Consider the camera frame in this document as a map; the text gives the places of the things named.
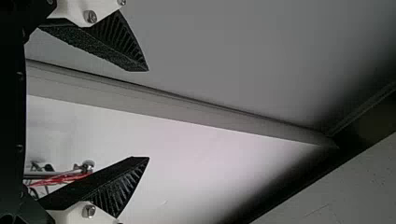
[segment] ceiling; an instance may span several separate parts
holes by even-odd
[[[129,0],[150,71],[40,31],[27,57],[323,130],[394,78],[393,0]]]
[[[317,145],[35,96],[27,102],[28,161],[66,171],[94,160],[97,171],[130,156],[150,157],[121,214],[124,223],[221,223],[256,194],[279,188],[276,182],[284,185],[296,170],[329,152]]]

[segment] white motor mount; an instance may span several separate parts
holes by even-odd
[[[64,211],[47,211],[56,224],[119,224],[105,211],[89,202],[79,202]]]
[[[68,19],[79,27],[91,27],[126,5],[126,0],[58,0],[50,19]]]

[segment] wall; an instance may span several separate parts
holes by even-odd
[[[253,224],[393,224],[396,133]]]

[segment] red wire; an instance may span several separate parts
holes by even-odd
[[[73,182],[73,181],[79,180],[81,178],[84,178],[87,175],[90,175],[90,174],[52,176],[47,179],[40,180],[33,184],[30,184],[28,187],[50,186],[50,185],[62,184],[64,182]]]

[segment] bolt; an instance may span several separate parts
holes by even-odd
[[[120,6],[125,6],[126,5],[126,0],[117,0]]]
[[[82,172],[87,174],[88,172],[92,172],[95,167],[94,161],[84,161],[81,165]]]
[[[17,145],[18,152],[23,152],[23,145]]]
[[[94,205],[85,205],[82,209],[82,216],[86,218],[93,218],[96,213],[96,207]]]
[[[85,18],[85,21],[87,21],[88,23],[97,23],[98,22],[96,13],[92,10],[84,11],[84,18]]]
[[[17,72],[20,81],[23,81],[23,72]]]

